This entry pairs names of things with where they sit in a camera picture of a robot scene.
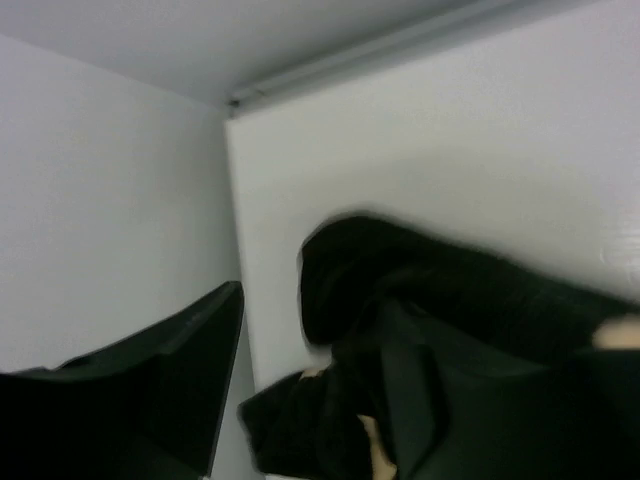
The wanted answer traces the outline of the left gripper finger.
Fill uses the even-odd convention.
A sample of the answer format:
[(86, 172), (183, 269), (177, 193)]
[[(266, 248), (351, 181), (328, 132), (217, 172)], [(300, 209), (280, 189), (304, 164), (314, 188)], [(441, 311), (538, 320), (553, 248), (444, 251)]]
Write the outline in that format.
[(230, 281), (181, 312), (55, 369), (1, 377), (5, 479), (203, 479), (244, 313)]

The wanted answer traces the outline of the black pillowcase with beige pattern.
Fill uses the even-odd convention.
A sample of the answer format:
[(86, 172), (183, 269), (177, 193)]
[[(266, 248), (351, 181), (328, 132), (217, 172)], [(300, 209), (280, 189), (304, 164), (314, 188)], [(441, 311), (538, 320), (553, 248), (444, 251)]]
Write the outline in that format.
[(257, 469), (296, 479), (635, 479), (635, 303), (369, 214), (300, 251), (330, 363), (241, 404)]

